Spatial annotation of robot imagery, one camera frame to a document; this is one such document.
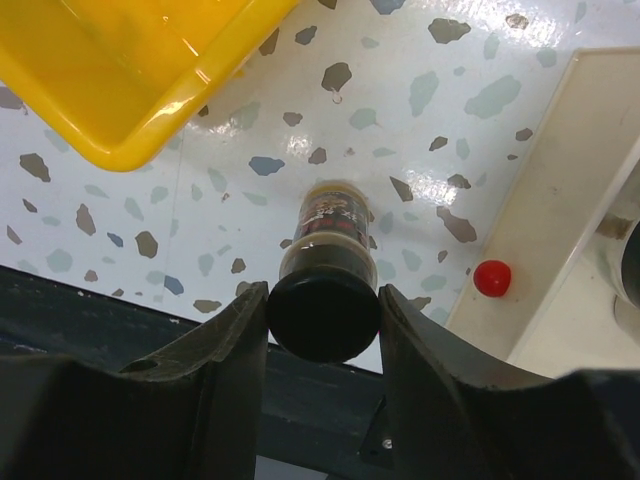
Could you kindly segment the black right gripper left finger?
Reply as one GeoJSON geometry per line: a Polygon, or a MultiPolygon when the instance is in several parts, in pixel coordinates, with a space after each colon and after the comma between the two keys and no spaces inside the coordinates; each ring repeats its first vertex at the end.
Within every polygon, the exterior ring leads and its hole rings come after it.
{"type": "Polygon", "coordinates": [[[265,283],[119,372],[1,360],[5,479],[250,479],[264,387],[265,283]]]}

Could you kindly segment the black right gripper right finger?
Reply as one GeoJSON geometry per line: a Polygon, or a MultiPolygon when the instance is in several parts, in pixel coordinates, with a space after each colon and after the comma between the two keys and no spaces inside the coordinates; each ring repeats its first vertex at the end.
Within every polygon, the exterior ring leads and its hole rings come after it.
{"type": "Polygon", "coordinates": [[[379,292],[399,479],[635,479],[639,374],[546,378],[501,361],[379,292]]]}

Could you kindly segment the black lid seasoning jar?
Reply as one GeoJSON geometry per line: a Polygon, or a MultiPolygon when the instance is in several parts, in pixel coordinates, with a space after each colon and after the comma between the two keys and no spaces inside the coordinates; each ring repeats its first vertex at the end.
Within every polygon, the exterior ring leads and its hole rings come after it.
{"type": "Polygon", "coordinates": [[[607,213],[602,222],[610,265],[610,283],[616,291],[617,325],[639,343],[639,220],[607,213]]]}

